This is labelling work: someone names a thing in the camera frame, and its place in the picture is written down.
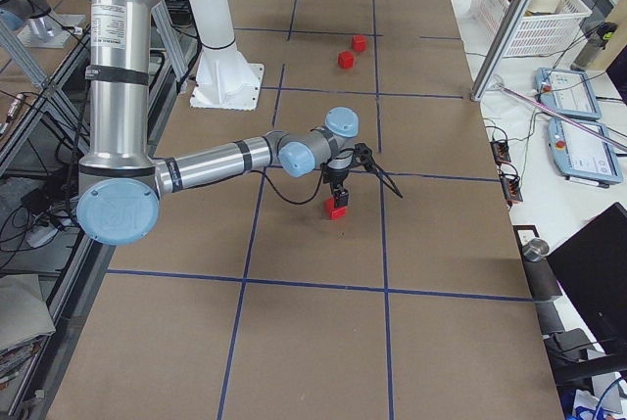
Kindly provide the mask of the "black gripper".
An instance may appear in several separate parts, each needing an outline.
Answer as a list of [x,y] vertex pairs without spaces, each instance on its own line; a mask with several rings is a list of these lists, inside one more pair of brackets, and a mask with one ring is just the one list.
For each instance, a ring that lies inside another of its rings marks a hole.
[[[352,167],[353,157],[338,157],[322,167],[322,182],[330,187],[342,187]],[[336,208],[344,208],[349,203],[349,190],[332,188],[332,200]]]

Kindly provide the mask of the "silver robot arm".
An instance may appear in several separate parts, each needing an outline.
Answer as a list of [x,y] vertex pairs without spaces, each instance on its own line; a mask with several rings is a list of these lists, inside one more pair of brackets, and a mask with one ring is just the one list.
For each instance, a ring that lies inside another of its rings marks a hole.
[[[330,168],[340,185],[351,167],[357,114],[330,110],[304,135],[271,131],[182,157],[147,150],[151,19],[162,0],[90,0],[90,146],[78,166],[77,221],[91,239],[133,243],[155,226],[161,197],[277,164],[300,177]],[[264,76],[236,44],[228,0],[189,0],[200,38],[191,104],[251,111]]]

